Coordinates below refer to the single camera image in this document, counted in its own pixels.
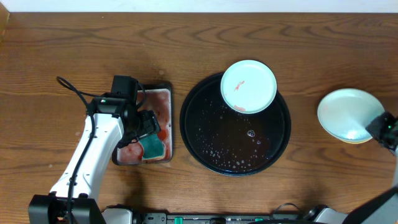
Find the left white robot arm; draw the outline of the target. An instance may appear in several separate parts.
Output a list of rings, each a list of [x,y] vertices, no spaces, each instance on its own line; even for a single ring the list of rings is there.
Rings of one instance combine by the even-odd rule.
[[[122,205],[101,211],[101,183],[114,151],[160,131],[153,111],[138,110],[129,98],[97,96],[86,107],[85,130],[58,182],[47,195],[33,196],[31,223],[140,223]]]

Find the light blue plate top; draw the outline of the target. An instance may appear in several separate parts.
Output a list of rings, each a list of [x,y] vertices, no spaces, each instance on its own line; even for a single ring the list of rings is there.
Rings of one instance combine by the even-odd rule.
[[[274,101],[277,81],[272,70],[256,60],[232,64],[222,75],[220,84],[224,102],[243,114],[265,110]]]

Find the round black serving tray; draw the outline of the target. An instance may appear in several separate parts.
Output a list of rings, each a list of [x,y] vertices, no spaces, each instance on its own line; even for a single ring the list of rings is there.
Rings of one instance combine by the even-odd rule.
[[[275,163],[291,133],[289,109],[280,93],[265,110],[242,114],[221,96],[222,73],[197,84],[180,112],[180,132],[190,154],[213,172],[253,175]]]

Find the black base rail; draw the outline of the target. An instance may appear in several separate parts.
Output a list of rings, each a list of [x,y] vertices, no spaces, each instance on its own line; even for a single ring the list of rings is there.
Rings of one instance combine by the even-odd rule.
[[[247,223],[313,223],[298,214],[202,214],[141,213],[132,221],[138,224],[247,224]]]

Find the light blue plate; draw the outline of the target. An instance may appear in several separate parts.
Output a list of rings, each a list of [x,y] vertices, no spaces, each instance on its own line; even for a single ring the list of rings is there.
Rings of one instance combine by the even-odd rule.
[[[385,109],[370,93],[344,88],[327,94],[319,103],[317,117],[323,129],[337,139],[364,140],[372,136],[366,126]]]
[[[277,81],[272,70],[256,60],[232,64],[222,75],[220,84],[224,102],[243,114],[265,110],[274,101]]]

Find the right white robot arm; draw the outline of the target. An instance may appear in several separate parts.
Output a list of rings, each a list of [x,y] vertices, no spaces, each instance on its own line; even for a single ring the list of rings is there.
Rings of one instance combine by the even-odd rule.
[[[366,131],[397,157],[397,118],[384,112],[366,126]],[[343,220],[343,224],[355,223],[397,223],[397,171],[389,190],[353,210]]]

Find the black rectangular soap tray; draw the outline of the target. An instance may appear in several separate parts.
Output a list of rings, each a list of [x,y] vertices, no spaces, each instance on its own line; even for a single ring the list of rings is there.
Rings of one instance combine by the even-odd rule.
[[[114,164],[137,165],[168,162],[173,156],[173,127],[172,127],[172,91],[170,85],[144,85],[144,90],[137,92],[137,101],[144,100],[141,110],[152,110],[160,126],[156,134],[165,147],[165,157],[159,160],[143,161],[143,148],[139,142],[116,149],[112,155]]]

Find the green scrub sponge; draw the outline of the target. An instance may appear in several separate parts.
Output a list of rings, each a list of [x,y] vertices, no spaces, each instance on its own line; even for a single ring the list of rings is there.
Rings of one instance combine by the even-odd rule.
[[[164,144],[156,134],[140,139],[139,143],[143,148],[143,161],[159,160],[165,157]]]

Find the yellow plate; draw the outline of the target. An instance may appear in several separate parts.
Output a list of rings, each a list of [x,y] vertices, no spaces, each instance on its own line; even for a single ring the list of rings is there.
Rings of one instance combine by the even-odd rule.
[[[368,142],[368,141],[370,141],[370,140],[372,140],[372,138],[370,138],[370,139],[364,139],[364,140],[359,140],[359,141],[347,140],[347,139],[340,139],[340,141],[343,141],[343,142],[346,142],[346,143],[349,143],[349,144],[362,144],[362,143]]]

